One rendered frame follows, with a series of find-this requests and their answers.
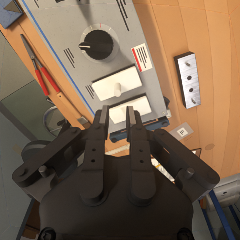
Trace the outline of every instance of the scissors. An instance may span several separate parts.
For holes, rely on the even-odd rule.
[[[41,72],[40,70],[37,68],[37,65],[36,63],[39,65],[40,69],[42,70],[43,74],[46,76],[47,80],[51,83],[51,85],[53,86],[53,88],[56,90],[56,92],[58,93],[60,91],[59,87],[57,86],[57,84],[54,82],[54,80],[52,79],[52,77],[49,75],[47,69],[45,67],[42,66],[42,64],[39,62],[39,60],[37,59],[36,55],[34,54],[34,52],[32,51],[29,43],[27,42],[26,38],[24,37],[23,34],[21,34],[21,38],[22,38],[22,41],[24,43],[24,46],[32,60],[32,63],[34,65],[34,68],[35,68],[35,73],[37,75],[37,78],[39,80],[39,83],[43,89],[43,92],[45,93],[45,95],[49,95],[49,92],[47,90],[47,87],[43,81],[43,78],[42,78],[42,75],[41,75]]]

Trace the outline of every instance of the white sticker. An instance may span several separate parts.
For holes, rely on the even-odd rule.
[[[185,130],[185,128],[179,129],[179,130],[177,131],[177,133],[178,133],[181,137],[183,137],[183,136],[185,136],[185,135],[188,134],[188,132]]]
[[[145,43],[134,47],[131,50],[140,72],[144,72],[152,68],[151,59],[149,57]]]

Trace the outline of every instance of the wooden surface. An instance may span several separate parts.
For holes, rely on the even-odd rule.
[[[184,122],[194,133],[181,142],[201,148],[201,159],[221,178],[240,172],[240,0],[133,0],[157,71],[163,95],[170,99],[171,131]],[[89,121],[93,118],[24,15],[1,31],[33,76],[34,67],[20,39],[27,35],[42,64],[60,89]],[[201,105],[186,109],[173,57],[196,54]],[[48,84],[50,98],[72,126],[83,129]],[[105,151],[128,144],[106,141]],[[129,154],[129,151],[115,156]]]

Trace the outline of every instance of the black knob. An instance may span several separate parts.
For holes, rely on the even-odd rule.
[[[96,60],[107,58],[111,54],[113,46],[111,36],[102,30],[89,32],[84,42],[79,44],[81,50],[85,50],[89,57]]]

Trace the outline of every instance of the white lever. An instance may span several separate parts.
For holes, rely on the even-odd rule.
[[[120,83],[115,83],[114,84],[114,96],[115,97],[120,97],[121,96],[121,84]]]

